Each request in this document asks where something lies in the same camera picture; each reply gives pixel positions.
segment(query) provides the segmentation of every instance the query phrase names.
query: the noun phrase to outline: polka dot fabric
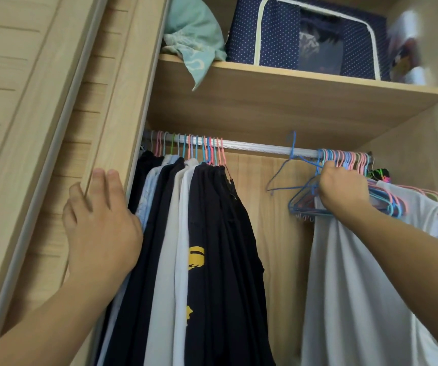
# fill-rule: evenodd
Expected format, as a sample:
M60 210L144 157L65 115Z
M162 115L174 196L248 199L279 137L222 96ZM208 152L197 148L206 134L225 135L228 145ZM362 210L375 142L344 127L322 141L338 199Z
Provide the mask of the polka dot fabric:
M388 40L384 17L321 0L295 0L319 6L367 22L375 33L381 79L390 80ZM253 64L256 21L261 0L238 0L226 43L227 61ZM297 69L300 33L300 6L269 0L261 22L261 55L259 64L267 67ZM343 19L341 38L344 43L341 75L374 79L373 49L364 24Z

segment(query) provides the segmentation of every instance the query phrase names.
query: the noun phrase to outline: person's right arm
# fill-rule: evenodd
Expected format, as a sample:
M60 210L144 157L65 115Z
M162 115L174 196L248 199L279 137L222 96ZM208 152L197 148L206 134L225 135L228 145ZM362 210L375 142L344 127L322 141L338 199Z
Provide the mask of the person's right arm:
M389 217L369 200L366 178L326 162L320 197L372 253L411 311L438 341L438 239Z

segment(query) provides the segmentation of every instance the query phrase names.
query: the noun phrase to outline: person's left hand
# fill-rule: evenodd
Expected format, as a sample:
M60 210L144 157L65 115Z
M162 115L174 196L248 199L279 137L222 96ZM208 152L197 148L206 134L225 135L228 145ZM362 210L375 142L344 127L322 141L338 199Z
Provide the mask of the person's left hand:
M135 266L143 242L139 219L127 209L117 171L96 168L88 191L69 188L63 224L69 243L69 278L106 286L113 296Z

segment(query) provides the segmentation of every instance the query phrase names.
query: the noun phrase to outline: wardrobe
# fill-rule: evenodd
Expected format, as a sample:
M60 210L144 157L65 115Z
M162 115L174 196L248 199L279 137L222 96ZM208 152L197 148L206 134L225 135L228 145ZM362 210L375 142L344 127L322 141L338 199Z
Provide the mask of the wardrobe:
M128 195L143 131L306 149L371 151L395 184L438 191L438 0L328 0L421 17L428 86L215 62L203 83L160 54L169 0L0 0L0 334L47 300L67 274L61 213L68 188L114 168ZM224 36L236 0L204 0ZM265 192L284 159L226 151L265 267L271 349L298 358L313 225L292 193ZM291 161L273 186L313 166ZM94 357L99 326L72 365Z

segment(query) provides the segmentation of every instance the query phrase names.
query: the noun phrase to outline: person's left arm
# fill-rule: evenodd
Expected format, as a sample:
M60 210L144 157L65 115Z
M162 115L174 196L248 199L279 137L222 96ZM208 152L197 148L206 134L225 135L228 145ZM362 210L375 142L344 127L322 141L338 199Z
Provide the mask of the person's left arm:
M88 205L69 190L63 222L69 278L41 307L0 338L0 366L69 365L92 326L134 267L142 232L127 209L119 175L95 169Z

